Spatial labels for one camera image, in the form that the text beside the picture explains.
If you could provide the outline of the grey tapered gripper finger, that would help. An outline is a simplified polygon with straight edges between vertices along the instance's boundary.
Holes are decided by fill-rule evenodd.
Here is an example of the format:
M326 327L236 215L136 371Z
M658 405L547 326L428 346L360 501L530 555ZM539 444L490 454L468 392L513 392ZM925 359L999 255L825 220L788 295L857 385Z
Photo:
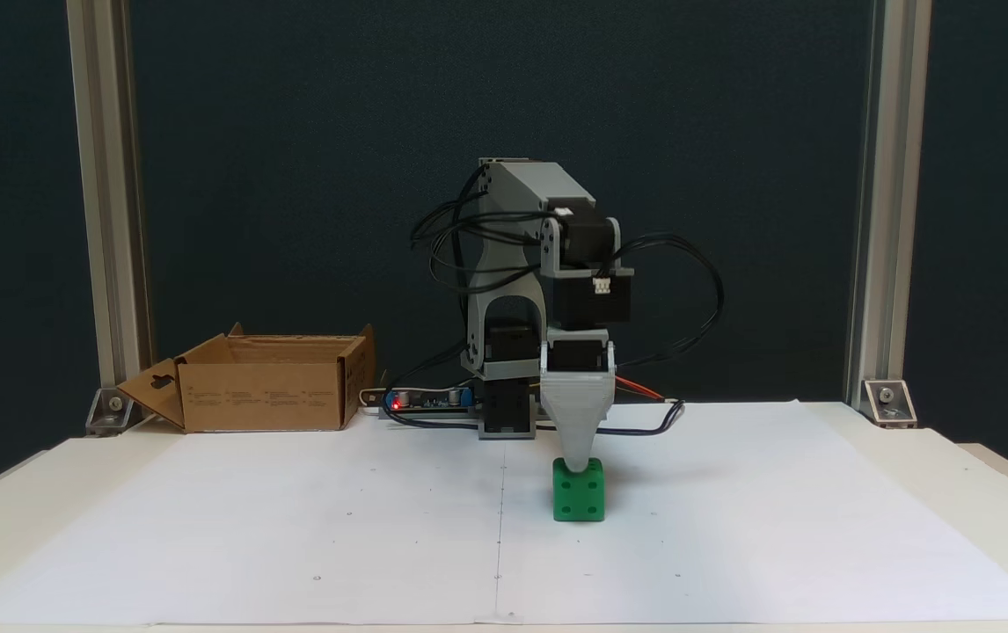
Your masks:
M613 401L613 376L543 377L544 411L557 429L565 464L588 464Z

